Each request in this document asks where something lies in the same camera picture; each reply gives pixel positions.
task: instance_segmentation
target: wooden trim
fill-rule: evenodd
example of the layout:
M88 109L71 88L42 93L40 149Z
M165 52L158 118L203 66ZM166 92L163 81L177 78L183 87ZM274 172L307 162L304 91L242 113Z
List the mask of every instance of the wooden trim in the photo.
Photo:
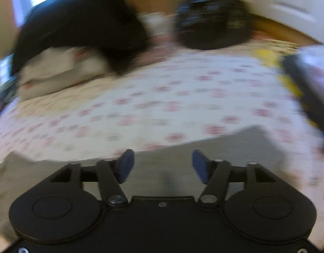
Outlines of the wooden trim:
M301 46L320 44L320 42L304 35L299 31L261 16L255 16L254 23L256 30L266 32L277 40L296 43Z

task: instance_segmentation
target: gray garment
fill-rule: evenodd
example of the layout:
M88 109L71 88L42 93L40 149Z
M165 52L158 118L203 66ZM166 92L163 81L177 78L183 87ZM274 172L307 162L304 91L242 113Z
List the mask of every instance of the gray garment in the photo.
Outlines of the gray garment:
M132 196L195 196L203 185L192 168L191 156L201 150L209 159L225 159L235 166L245 166L254 161L283 178L280 166L283 153L267 139L257 127L215 139L168 147L156 151L138 152L135 166L122 185L127 197ZM94 165L99 159L81 161L82 166ZM16 235L8 220L13 201L40 181L59 170L68 162L50 160L32 162L17 153L9 154L0 165L0 234L13 241ZM84 189L97 198L97 184L84 183ZM240 185L230 185L229 194L241 190Z

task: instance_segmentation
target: bed sheet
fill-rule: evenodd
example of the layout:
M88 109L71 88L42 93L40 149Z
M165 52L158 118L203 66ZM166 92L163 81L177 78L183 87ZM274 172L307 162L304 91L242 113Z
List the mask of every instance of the bed sheet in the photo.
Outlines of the bed sheet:
M318 176L324 175L324 157L316 140L322 138L276 79L277 70L252 57L263 45L254 40L215 51L180 49L121 79L15 100L0 118L0 163L13 150L34 160L112 158L127 148L153 150L260 125L285 151L283 170L316 204L311 240L322 247L324 182Z

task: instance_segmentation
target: black backpack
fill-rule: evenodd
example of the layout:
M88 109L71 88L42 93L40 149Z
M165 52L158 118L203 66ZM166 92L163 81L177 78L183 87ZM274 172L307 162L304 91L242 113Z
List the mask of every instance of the black backpack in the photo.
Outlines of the black backpack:
M189 48L215 50L249 40L252 14L241 0L186 0L177 8L176 35Z

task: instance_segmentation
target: white bed sheet with red pattern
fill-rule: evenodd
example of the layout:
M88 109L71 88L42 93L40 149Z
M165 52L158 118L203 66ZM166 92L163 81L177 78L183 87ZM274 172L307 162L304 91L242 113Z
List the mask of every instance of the white bed sheet with red pattern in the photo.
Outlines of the white bed sheet with red pattern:
M127 148L152 150L260 125L286 152L284 170L317 205L320 216L311 240L322 247L320 135L311 131L276 75L240 52L183 49L121 79L100 78L16 100L0 118L0 163L13 150L34 160L111 158Z

